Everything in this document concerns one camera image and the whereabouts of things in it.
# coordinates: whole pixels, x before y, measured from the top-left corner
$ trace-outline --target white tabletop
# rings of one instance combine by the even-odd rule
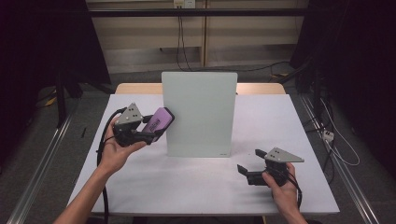
[[[74,199],[96,167],[96,150],[109,116],[135,102],[143,115],[163,106],[161,95],[111,95],[92,148],[70,197]],[[264,169],[259,148],[280,147],[304,158],[294,163],[305,214],[339,212],[318,160],[288,95],[237,95],[230,158],[178,158],[166,155],[165,135],[132,154],[107,182],[109,211],[128,216],[256,216],[277,213],[271,190],[250,186],[236,164]],[[93,212],[104,211],[99,198]]]

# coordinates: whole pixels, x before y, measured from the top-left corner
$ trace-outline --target dark floor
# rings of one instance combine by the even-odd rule
[[[277,70],[279,71],[274,70],[273,73],[287,73],[290,69],[284,66],[278,67]],[[121,82],[158,82],[159,74],[160,72],[115,75],[112,76],[113,85],[109,87],[116,88],[118,83]],[[239,82],[267,82],[270,79],[267,70],[254,73],[239,72],[238,74],[240,76]],[[310,120],[302,103],[301,95],[297,94],[295,90],[293,81],[286,83],[284,87],[296,107],[301,122],[304,123]],[[108,100],[108,95],[88,85],[82,84],[82,88],[84,89],[84,94],[81,99],[66,100],[69,105],[77,101],[77,111],[64,135],[64,140],[51,162],[40,190],[35,196],[25,223],[50,223],[55,219],[66,206],[76,178],[78,178],[79,171],[90,149],[92,139]],[[364,141],[352,132],[352,127],[336,103],[332,103],[332,109],[337,129],[350,145],[356,149],[361,159],[360,165],[348,166],[349,171],[353,174],[362,192],[374,208],[379,222],[394,223],[394,220],[396,220],[396,213],[394,212],[396,208],[395,179],[372,156]],[[23,133],[15,153],[8,158],[6,166],[3,168],[3,173],[0,175],[0,223],[7,223],[18,199],[23,194],[55,133],[56,124],[56,104],[37,109],[31,125]],[[305,126],[305,129],[313,129],[312,124],[309,123]],[[318,133],[307,133],[307,137],[318,156],[319,163],[323,164],[327,152],[318,138]],[[338,134],[335,136],[335,143],[346,161],[356,161],[356,156]],[[330,187],[341,212],[335,215],[307,217],[319,220],[322,223],[366,223],[340,174],[333,170],[332,164],[329,163],[325,170],[325,175],[329,181],[332,173],[334,173],[334,178]],[[267,217],[266,219],[267,223],[285,223],[278,216]],[[132,222],[130,217],[113,217],[110,220],[110,223]],[[169,218],[166,218],[163,221],[161,218],[151,218],[149,221],[150,223],[179,223],[178,220],[175,218],[170,221]],[[247,219],[236,218],[213,220],[217,221],[217,223],[248,223]],[[207,223],[195,218],[189,218],[189,221],[189,223]]]

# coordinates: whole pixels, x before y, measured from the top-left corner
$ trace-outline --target purple package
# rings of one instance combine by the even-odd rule
[[[166,107],[160,107],[148,121],[146,126],[143,128],[142,133],[154,133],[155,131],[163,130],[163,132],[169,127],[175,116]],[[155,137],[152,141],[156,142],[161,135]]]

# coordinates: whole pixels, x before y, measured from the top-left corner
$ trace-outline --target person's left hand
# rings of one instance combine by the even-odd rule
[[[117,118],[111,120],[105,134],[105,147],[103,149],[102,160],[98,166],[109,175],[116,173],[125,164],[129,155],[146,145],[146,142],[137,142],[128,147],[121,147],[114,138],[113,126]]]

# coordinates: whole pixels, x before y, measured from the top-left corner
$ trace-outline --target white cable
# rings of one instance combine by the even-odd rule
[[[351,166],[357,166],[357,165],[359,165],[359,164],[361,163],[361,158],[359,158],[359,155],[358,155],[358,153],[356,152],[355,148],[353,148],[353,146],[350,145],[350,144],[348,143],[348,141],[345,139],[345,137],[344,137],[344,136],[338,131],[338,129],[335,127],[335,124],[334,124],[334,122],[332,121],[332,116],[330,115],[330,112],[329,112],[329,110],[328,110],[326,104],[323,102],[323,99],[320,99],[320,101],[323,103],[324,108],[326,109],[326,112],[327,112],[327,114],[329,115],[329,119],[330,119],[330,122],[332,123],[332,126],[333,126],[334,129],[337,131],[337,133],[340,134],[341,138],[349,145],[349,147],[352,149],[353,153],[355,153],[356,158],[358,159],[358,162],[356,162],[356,163],[351,163],[351,162],[345,161],[345,160],[341,157],[340,154],[338,154],[332,147],[330,147],[330,144],[327,142],[327,140],[325,140],[325,141],[328,143],[330,150],[331,150],[331,151],[334,153],[334,155],[335,155],[336,157],[338,157],[343,163],[348,164],[348,165],[351,165]]]

